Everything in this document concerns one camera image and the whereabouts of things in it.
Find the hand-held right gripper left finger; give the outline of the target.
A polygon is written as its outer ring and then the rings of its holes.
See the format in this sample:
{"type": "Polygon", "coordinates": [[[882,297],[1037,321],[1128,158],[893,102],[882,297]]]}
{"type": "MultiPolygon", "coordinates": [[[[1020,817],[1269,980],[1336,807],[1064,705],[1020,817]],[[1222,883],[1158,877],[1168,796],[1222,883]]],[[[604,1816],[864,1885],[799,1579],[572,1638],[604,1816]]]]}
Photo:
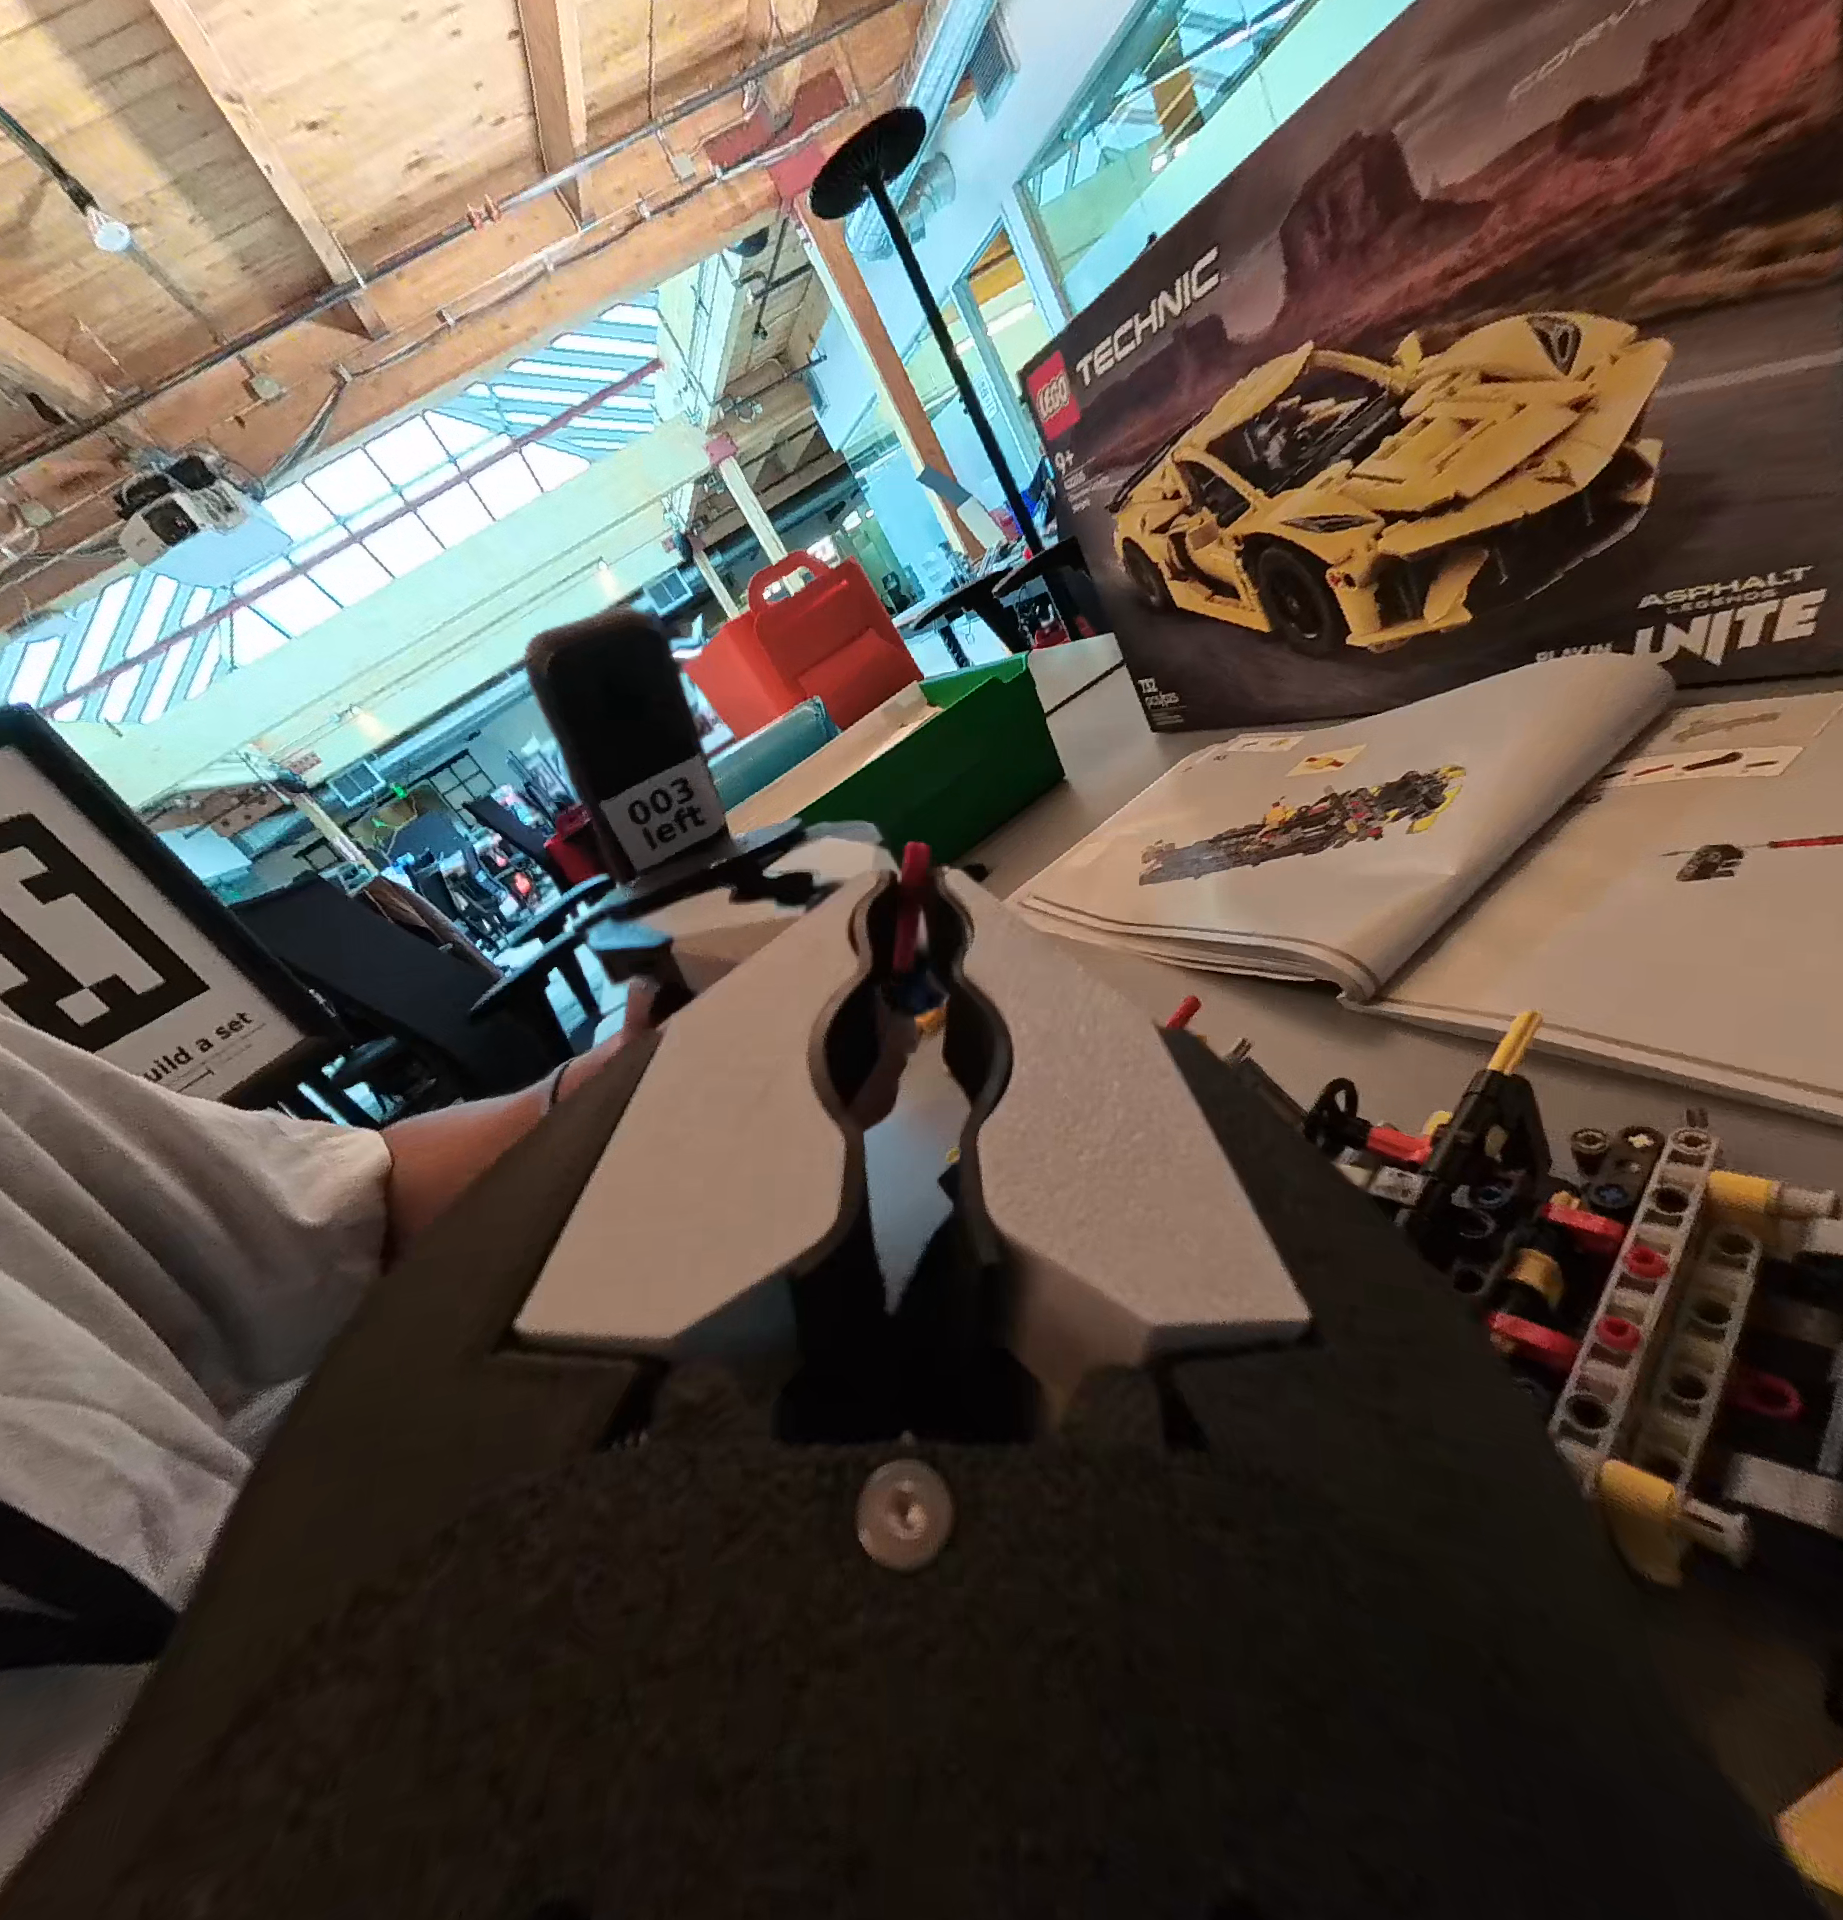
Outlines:
{"type": "Polygon", "coordinates": [[[677,1374],[774,1427],[884,1427],[898,1367],[855,1097],[882,1054],[896,867],[844,879],[690,1005],[630,1076],[517,1309],[517,1383],[572,1426],[677,1374]]]}

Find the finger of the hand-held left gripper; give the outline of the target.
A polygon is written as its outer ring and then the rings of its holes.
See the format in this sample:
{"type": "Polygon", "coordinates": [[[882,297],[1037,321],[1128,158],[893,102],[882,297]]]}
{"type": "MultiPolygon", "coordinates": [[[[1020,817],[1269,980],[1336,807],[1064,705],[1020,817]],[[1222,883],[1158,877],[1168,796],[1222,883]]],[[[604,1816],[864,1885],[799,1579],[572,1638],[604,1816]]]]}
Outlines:
{"type": "Polygon", "coordinates": [[[898,871],[871,822],[806,826],[791,849],[764,855],[758,877],[732,883],[732,901],[822,901],[858,877],[898,871]]]}
{"type": "Polygon", "coordinates": [[[711,990],[728,972],[769,948],[789,928],[829,903],[850,907],[857,886],[816,886],[806,903],[735,901],[704,893],[657,910],[657,930],[669,937],[681,984],[692,996],[711,990]]]}

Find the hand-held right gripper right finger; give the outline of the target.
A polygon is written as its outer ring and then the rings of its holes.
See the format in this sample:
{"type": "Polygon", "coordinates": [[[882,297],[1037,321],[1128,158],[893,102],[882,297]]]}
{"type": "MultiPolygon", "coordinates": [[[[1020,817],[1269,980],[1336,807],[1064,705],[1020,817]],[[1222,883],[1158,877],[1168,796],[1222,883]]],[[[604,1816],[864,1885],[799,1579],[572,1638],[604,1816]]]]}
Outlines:
{"type": "Polygon", "coordinates": [[[1173,1036],[959,871],[933,880],[958,1216],[1048,1423],[1101,1374],[1277,1351],[1313,1313],[1173,1036]]]}

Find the lego car model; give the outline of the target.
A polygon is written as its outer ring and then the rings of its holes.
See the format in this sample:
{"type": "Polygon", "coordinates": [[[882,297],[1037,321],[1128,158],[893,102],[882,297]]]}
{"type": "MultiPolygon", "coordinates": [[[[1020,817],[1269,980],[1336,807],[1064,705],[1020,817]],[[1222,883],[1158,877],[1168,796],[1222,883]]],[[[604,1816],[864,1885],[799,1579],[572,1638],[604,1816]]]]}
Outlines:
{"type": "Polygon", "coordinates": [[[1730,1167],[1701,1112],[1557,1150],[1536,1027],[1415,1131],[1336,1078],[1301,1133],[1482,1326],[1629,1572],[1709,1560],[1824,1628],[1843,1727],[1843,1201],[1730,1167]]]}

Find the lego instruction booklet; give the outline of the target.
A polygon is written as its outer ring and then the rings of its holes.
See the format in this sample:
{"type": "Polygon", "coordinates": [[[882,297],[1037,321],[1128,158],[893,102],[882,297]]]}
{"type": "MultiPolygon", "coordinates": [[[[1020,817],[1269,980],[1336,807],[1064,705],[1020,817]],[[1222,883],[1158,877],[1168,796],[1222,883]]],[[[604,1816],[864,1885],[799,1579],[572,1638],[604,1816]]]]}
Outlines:
{"type": "Polygon", "coordinates": [[[1582,655],[1173,765],[1013,893],[1044,928],[1330,986],[1843,1122],[1843,691],[1678,707],[1582,655]]]}

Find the lego set box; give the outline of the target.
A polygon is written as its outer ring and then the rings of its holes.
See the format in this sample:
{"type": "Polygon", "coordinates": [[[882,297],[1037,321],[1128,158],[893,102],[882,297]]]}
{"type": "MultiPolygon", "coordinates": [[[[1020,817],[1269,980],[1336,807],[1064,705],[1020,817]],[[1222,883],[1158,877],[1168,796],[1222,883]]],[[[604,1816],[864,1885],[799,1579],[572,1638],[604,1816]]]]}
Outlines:
{"type": "Polygon", "coordinates": [[[1407,5],[1022,397],[1148,732],[1843,678],[1843,2],[1407,5]]]}

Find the yellow lego panel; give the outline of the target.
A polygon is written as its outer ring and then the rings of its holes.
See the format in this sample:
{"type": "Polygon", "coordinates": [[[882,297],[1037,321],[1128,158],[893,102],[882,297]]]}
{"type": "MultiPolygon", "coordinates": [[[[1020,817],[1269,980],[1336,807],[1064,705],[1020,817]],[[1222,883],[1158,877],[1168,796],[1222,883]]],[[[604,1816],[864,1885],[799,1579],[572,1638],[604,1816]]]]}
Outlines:
{"type": "Polygon", "coordinates": [[[1797,1872],[1843,1902],[1843,1763],[1783,1808],[1773,1830],[1797,1872]]]}

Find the person's left hand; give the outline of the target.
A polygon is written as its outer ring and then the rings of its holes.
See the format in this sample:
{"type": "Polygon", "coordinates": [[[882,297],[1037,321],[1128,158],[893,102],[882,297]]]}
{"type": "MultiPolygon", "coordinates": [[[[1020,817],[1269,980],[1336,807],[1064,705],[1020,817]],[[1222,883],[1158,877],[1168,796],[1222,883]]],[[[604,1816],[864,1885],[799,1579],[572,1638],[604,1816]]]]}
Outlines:
{"type": "Polygon", "coordinates": [[[577,1061],[577,1067],[572,1069],[559,1102],[579,1093],[621,1052],[651,1037],[657,1030],[662,1011],[664,988],[654,978],[633,978],[614,1029],[572,1058],[577,1061]]]}

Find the teal roll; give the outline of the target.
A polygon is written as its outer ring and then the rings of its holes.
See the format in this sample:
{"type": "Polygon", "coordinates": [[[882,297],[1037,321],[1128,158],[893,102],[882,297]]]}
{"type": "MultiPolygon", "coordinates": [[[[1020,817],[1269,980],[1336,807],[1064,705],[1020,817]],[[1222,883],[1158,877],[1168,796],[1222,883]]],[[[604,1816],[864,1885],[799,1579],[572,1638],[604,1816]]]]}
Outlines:
{"type": "Polygon", "coordinates": [[[707,758],[719,804],[735,812],[840,737],[820,699],[808,699],[707,758]]]}

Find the green plastic bin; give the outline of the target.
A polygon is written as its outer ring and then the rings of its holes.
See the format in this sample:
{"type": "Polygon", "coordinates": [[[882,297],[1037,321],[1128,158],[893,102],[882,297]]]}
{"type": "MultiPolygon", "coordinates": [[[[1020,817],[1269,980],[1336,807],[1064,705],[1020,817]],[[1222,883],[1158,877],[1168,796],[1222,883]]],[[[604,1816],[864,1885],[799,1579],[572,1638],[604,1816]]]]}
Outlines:
{"type": "Polygon", "coordinates": [[[871,826],[899,855],[971,855],[1066,778],[1027,658],[912,684],[731,810],[735,831],[781,821],[871,826]]]}

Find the orange bag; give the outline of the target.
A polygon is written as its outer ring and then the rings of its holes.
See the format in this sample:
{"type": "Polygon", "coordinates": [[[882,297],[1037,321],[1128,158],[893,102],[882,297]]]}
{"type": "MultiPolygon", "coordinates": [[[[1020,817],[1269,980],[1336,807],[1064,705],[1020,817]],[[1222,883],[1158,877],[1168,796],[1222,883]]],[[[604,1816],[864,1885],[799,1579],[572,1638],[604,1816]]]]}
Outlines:
{"type": "Polygon", "coordinates": [[[735,739],[808,700],[847,731],[923,679],[864,566],[799,549],[752,577],[743,611],[684,660],[684,676],[735,739]]]}

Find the black office chair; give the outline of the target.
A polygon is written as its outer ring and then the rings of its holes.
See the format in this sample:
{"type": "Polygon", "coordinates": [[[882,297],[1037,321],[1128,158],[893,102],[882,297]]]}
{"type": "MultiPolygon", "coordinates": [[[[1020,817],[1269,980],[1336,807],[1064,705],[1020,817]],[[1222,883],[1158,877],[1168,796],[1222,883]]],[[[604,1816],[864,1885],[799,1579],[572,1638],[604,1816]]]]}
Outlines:
{"type": "Polygon", "coordinates": [[[608,1037],[624,1010],[598,994],[572,932],[501,967],[366,859],[304,871],[228,910],[329,1007],[337,1084],[376,1091],[389,1116],[523,1091],[608,1037]]]}

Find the black floor lamp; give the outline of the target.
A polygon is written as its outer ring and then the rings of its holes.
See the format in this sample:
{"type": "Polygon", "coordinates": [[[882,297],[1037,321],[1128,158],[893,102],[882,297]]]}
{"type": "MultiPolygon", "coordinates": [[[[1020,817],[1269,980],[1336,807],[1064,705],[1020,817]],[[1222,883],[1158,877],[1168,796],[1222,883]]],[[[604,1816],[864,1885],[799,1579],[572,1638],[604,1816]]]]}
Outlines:
{"type": "Polygon", "coordinates": [[[942,358],[942,368],[956,385],[961,411],[969,415],[971,428],[982,444],[987,466],[1004,496],[1008,514],[1016,521],[1018,535],[1028,556],[1028,579],[1045,588],[1066,640],[1078,640],[1082,638],[1082,633],[1076,600],[1066,589],[1058,564],[1045,560],[1045,546],[1032,511],[1018,487],[1016,474],[992,423],[987,421],[973,378],[959,363],[940,305],[928,287],[928,276],[923,275],[907,223],[892,196],[892,184],[908,174],[910,163],[922,155],[926,137],[926,116],[912,105],[898,105],[876,116],[864,129],[847,137],[835,155],[820,165],[811,180],[811,212],[822,221],[835,223],[855,212],[864,201],[876,208],[888,246],[908,279],[914,302],[923,313],[928,331],[942,358]]]}

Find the square code card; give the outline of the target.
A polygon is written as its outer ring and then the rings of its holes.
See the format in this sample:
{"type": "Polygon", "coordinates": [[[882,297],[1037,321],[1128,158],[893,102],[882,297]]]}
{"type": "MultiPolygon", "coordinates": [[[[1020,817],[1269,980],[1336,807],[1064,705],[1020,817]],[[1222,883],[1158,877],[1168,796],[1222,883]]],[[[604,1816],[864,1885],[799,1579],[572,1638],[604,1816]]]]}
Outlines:
{"type": "Polygon", "coordinates": [[[0,1013],[164,1091],[262,1107],[339,1024],[26,707],[0,707],[0,1013]]]}

